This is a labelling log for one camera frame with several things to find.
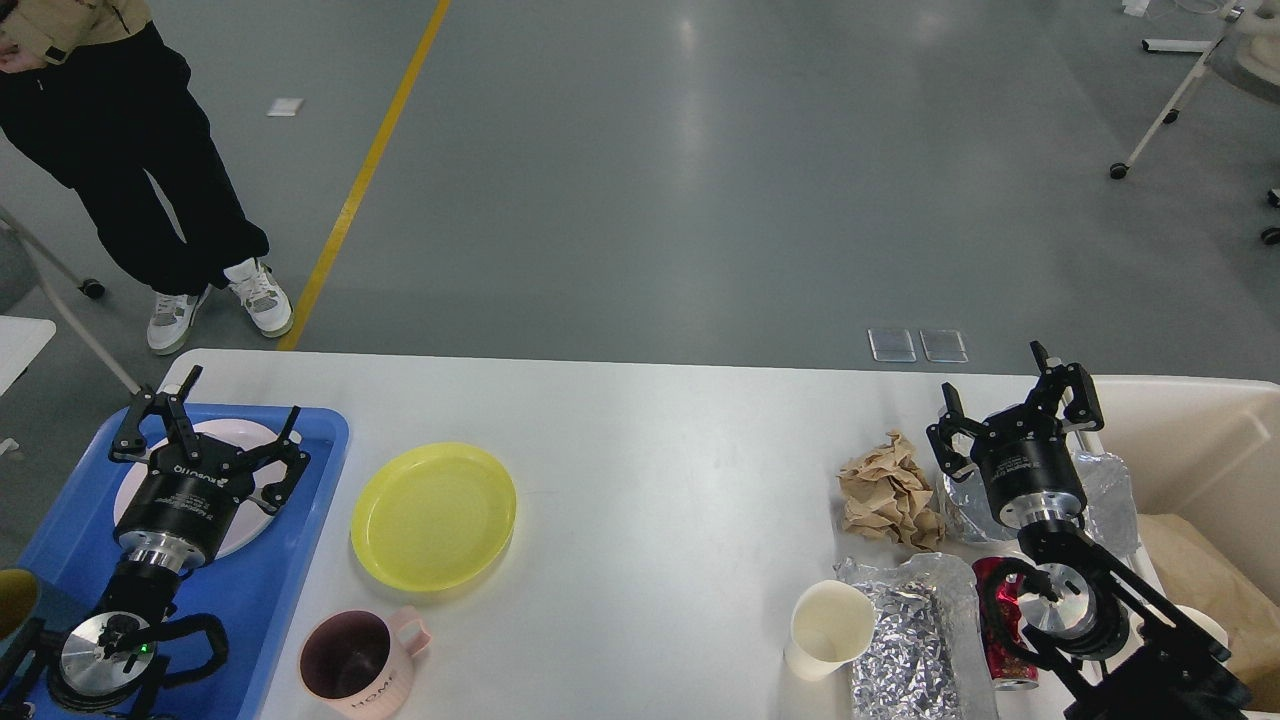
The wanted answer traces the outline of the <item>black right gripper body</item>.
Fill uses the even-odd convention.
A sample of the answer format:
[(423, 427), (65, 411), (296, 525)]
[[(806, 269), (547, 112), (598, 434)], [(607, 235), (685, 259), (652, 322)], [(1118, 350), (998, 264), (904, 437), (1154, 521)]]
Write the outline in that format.
[(997, 523), (1018, 530), (1043, 519), (1073, 521), (1084, 512), (1087, 496), (1059, 419), (998, 413), (984, 427), (972, 459)]

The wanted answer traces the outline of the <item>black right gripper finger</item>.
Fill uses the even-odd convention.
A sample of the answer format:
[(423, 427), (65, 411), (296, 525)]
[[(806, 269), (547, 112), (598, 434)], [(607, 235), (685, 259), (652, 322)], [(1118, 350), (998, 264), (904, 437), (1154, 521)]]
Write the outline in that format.
[(1071, 433), (1105, 428), (1094, 382), (1078, 363), (1051, 357), (1039, 341), (1030, 342), (1039, 379), (1020, 406), (1021, 433)]
[(943, 411), (937, 423), (925, 428), (925, 437), (941, 471), (951, 480), (963, 483), (977, 470), (977, 462), (968, 452), (957, 451), (954, 439), (956, 436), (983, 438), (986, 424), (965, 415), (960, 395), (951, 383), (943, 383), (941, 389)]

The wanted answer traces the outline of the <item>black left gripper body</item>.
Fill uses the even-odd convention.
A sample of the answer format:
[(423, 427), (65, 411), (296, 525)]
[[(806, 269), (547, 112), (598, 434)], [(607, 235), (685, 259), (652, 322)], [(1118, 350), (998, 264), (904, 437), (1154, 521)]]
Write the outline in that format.
[(177, 447), (161, 443), (137, 464), (116, 492), (116, 543), (122, 559), (191, 571), (246, 547), (262, 533), (262, 510), (248, 477), (228, 479), (192, 468)]

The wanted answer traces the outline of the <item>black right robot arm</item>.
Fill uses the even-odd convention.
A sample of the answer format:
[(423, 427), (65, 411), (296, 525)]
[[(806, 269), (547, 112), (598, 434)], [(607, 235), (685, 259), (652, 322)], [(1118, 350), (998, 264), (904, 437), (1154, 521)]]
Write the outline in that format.
[(979, 580), (983, 625), (1006, 655), (1053, 673), (1071, 693), (1066, 719), (1240, 719), (1252, 696), (1229, 648), (1088, 537), (1085, 489), (1068, 434), (1105, 425), (1079, 364), (1030, 343), (1039, 377), (1027, 398), (984, 420), (943, 384), (925, 430), (943, 474), (979, 477), (991, 516), (1020, 557)]

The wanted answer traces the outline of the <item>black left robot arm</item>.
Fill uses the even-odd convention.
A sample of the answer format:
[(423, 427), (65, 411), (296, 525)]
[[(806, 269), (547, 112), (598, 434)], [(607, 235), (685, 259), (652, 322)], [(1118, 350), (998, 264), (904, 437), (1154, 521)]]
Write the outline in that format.
[(51, 700), (77, 714), (150, 719), (160, 691), (200, 682), (228, 660), (221, 620), (175, 615), (175, 596), (212, 562), (243, 503), (278, 514), (310, 464), (292, 438), (300, 407), (279, 434), (242, 448), (195, 429), (186, 400), (193, 368), (174, 392), (142, 386), (108, 456), (143, 466), (140, 488), (115, 524), (122, 556), (97, 603), (78, 623), (24, 620), (3, 655), (3, 716), (32, 719), (29, 694), (45, 680)]

